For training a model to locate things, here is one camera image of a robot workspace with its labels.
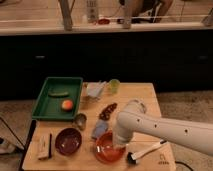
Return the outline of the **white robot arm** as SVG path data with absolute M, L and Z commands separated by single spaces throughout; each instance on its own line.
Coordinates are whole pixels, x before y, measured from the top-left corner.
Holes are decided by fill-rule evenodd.
M 134 133 L 141 133 L 213 156 L 213 124 L 154 117 L 144 110 L 141 101 L 131 100 L 117 113 L 113 126 L 115 147 L 125 147 Z

